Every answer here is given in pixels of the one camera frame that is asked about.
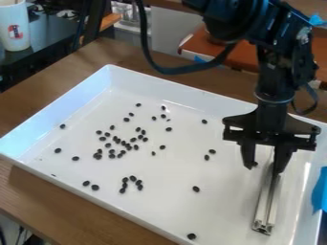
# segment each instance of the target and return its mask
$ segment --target white mug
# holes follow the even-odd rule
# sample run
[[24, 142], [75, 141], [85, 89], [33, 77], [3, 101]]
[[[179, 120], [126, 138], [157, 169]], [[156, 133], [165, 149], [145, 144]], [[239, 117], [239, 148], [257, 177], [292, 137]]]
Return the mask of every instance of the white mug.
[[8, 51], [31, 46], [30, 26], [25, 0], [0, 0], [0, 41]]

